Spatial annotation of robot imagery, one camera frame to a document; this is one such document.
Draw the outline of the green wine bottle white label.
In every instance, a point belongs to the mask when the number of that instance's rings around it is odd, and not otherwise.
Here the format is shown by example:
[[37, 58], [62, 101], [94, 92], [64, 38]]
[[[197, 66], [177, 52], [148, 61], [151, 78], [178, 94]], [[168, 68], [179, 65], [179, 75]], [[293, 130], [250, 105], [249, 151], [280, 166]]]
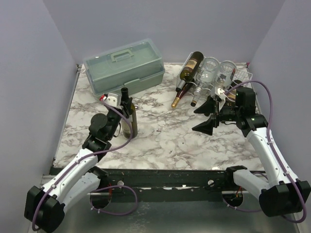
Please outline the green wine bottle white label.
[[128, 124], [124, 119], [121, 120], [121, 128], [123, 135], [128, 139], [130, 136], [135, 138], [138, 134], [138, 123], [136, 108], [132, 102], [133, 98], [129, 97], [129, 92], [127, 87], [121, 89], [121, 105], [123, 106], [124, 116]]

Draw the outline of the clear bottle silver cap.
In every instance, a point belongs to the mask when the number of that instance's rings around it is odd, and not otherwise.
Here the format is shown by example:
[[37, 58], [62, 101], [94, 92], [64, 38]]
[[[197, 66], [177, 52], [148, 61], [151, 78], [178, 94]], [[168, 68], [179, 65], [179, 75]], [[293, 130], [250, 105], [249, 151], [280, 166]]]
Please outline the clear bottle silver cap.
[[232, 61], [225, 60], [221, 62], [217, 69], [215, 78], [212, 82], [212, 88], [220, 87], [224, 91], [226, 91], [230, 87], [230, 76], [234, 68], [237, 69], [237, 66]]

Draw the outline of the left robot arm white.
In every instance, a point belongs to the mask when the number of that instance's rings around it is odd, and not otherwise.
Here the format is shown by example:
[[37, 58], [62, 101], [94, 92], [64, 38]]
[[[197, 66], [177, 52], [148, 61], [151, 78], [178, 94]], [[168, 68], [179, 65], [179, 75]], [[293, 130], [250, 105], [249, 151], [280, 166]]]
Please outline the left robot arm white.
[[96, 174], [96, 164], [108, 152], [121, 149], [112, 148], [110, 141], [121, 121], [130, 124], [132, 98], [109, 93], [100, 101], [108, 113], [91, 118], [89, 135], [73, 160], [52, 180], [28, 191], [24, 216], [31, 221], [34, 232], [54, 232], [72, 205], [91, 191], [107, 188], [108, 180]]

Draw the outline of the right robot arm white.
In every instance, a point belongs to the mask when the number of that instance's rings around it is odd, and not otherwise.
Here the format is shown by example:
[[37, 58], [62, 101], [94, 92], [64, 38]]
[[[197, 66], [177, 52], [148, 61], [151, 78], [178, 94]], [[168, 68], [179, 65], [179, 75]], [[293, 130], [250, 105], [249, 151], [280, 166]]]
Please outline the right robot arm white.
[[224, 90], [217, 89], [194, 113], [209, 119], [193, 127], [193, 131], [213, 134], [220, 122], [232, 121], [251, 143], [264, 167], [267, 180], [254, 175], [244, 166], [226, 169], [224, 186], [229, 190], [242, 187], [259, 201], [261, 210], [269, 217], [302, 212], [311, 192], [307, 181], [301, 181], [289, 168], [274, 144], [265, 116], [256, 113], [256, 94], [252, 88], [238, 87], [235, 104], [227, 106]]

